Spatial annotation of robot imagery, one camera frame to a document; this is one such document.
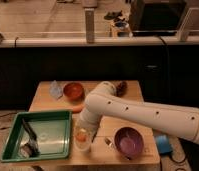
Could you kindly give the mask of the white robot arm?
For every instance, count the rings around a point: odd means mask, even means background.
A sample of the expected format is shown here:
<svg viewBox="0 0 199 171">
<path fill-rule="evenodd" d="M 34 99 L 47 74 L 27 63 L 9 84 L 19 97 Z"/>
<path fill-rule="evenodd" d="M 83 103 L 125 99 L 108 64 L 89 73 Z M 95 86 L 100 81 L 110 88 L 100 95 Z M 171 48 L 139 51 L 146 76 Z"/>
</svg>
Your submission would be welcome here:
<svg viewBox="0 0 199 171">
<path fill-rule="evenodd" d="M 102 116 L 135 122 L 199 145 L 199 108 L 131 101 L 116 96 L 109 81 L 89 92 L 79 119 L 98 129 Z"/>
</svg>

